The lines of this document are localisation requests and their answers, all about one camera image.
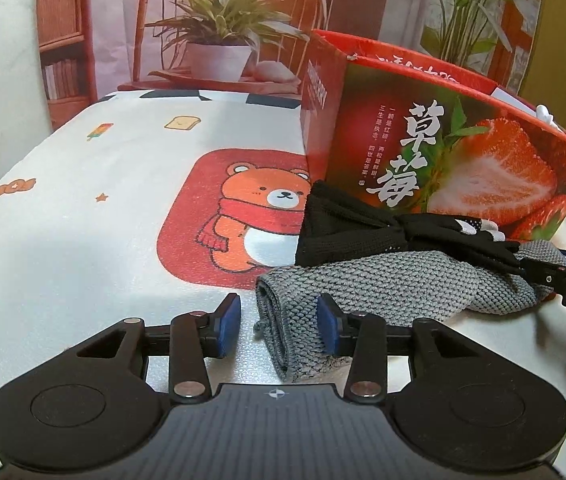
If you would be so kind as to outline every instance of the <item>tablecloth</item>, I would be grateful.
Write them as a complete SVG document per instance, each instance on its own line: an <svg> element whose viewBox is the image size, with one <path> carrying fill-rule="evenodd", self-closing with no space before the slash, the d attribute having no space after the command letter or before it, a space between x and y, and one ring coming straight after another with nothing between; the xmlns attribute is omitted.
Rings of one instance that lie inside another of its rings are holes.
<svg viewBox="0 0 566 480"><path fill-rule="evenodd" d="M277 383L253 338L252 288L266 266L293 261L291 226L308 191L297 101L137 91L87 108L0 179L0 387L120 319L166 324L214 310L230 291L241 295L241 333L236 355L208 363L213 388ZM236 218L264 228L241 239ZM215 236L209 225L219 219ZM566 397L566 308L557 301L451 324ZM147 381L158 390L166 364L151 359ZM346 373L322 380L342 388ZM406 360L391 358L389 374L391 390L405 385ZM566 443L556 465L566 474Z"/></svg>

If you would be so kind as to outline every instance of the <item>black glove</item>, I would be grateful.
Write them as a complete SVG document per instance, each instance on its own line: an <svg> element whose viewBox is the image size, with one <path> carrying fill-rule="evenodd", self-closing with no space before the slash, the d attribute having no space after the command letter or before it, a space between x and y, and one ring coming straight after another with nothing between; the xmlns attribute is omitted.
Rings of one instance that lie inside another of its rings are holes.
<svg viewBox="0 0 566 480"><path fill-rule="evenodd" d="M296 264L313 267L396 251L442 251L502 274L520 274L518 242L494 222L432 213L394 215L317 181L307 197Z"/></svg>

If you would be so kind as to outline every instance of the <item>popsicle icon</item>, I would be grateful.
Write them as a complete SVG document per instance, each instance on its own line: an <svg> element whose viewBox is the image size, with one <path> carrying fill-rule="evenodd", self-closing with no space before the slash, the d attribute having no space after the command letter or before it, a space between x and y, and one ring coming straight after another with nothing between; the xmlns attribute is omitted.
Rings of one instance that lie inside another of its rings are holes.
<svg viewBox="0 0 566 480"><path fill-rule="evenodd" d="M105 132L107 132L111 126L113 126L114 123L102 123L99 124L95 129L92 130L91 133L88 134L87 136L87 140L91 140L94 137L98 137L101 134L104 134Z"/></svg>

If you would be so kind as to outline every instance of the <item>red cardboard box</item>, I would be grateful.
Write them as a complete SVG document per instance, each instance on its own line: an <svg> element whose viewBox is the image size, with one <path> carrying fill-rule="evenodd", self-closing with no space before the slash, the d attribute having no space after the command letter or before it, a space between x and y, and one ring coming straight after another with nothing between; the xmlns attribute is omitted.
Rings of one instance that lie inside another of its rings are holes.
<svg viewBox="0 0 566 480"><path fill-rule="evenodd" d="M549 239L566 216L566 131L482 75L315 30L301 122L311 180L396 212L490 219Z"/></svg>

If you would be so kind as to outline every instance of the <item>strawberry image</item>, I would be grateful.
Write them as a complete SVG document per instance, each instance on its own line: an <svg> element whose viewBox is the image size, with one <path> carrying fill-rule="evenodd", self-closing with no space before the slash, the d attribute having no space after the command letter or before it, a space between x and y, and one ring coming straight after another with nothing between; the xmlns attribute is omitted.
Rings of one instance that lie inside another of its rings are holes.
<svg viewBox="0 0 566 480"><path fill-rule="evenodd" d="M516 240L549 240L566 217L566 195L558 195L519 221L510 237Z"/></svg>
<svg viewBox="0 0 566 480"><path fill-rule="evenodd" d="M541 158L556 173L559 192L566 192L566 134L551 134L540 128L532 128L530 140Z"/></svg>
<svg viewBox="0 0 566 480"><path fill-rule="evenodd" d="M438 189L427 211L506 225L545 204L556 192L556 174L520 124L497 118L479 121L477 127L481 133L463 134L437 168Z"/></svg>

